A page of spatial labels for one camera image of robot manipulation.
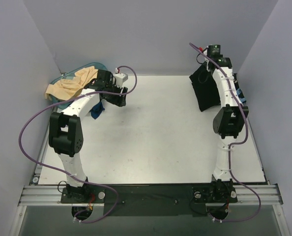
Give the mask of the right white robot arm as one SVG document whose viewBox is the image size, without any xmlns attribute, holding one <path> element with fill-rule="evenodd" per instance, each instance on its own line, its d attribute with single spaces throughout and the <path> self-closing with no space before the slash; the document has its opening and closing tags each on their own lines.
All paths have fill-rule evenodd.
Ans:
<svg viewBox="0 0 292 236">
<path fill-rule="evenodd" d="M 217 184 L 209 187 L 208 196 L 213 201 L 220 201 L 226 195 L 225 188 L 220 184 L 225 185 L 229 195 L 232 194 L 233 180 L 230 174 L 229 155 L 234 148 L 233 143 L 237 141 L 239 133 L 244 127 L 248 108 L 244 107 L 239 100 L 232 64 L 229 58 L 222 56 L 221 46 L 209 45 L 205 55 L 210 58 L 210 60 L 205 60 L 207 71 L 216 83 L 221 106 L 213 120 L 214 133 L 219 136 L 216 165 L 212 175 L 212 180 Z"/>
</svg>

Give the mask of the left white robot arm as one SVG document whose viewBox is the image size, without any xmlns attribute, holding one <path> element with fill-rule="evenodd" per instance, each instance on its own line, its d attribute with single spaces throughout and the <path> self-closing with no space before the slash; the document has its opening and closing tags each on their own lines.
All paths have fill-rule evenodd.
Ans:
<svg viewBox="0 0 292 236">
<path fill-rule="evenodd" d="M 84 87 L 84 97 L 73 101 L 62 112 L 54 112 L 50 116 L 49 146 L 58 154 L 66 175 L 66 191 L 68 197 L 83 203 L 89 199 L 89 185 L 85 175 L 80 150 L 84 144 L 81 121 L 91 111 L 98 115 L 103 111 L 102 100 L 118 107 L 126 105 L 128 88 L 123 84 L 128 80 L 125 73 L 112 74 L 110 71 L 98 70 L 97 76 Z"/>
</svg>

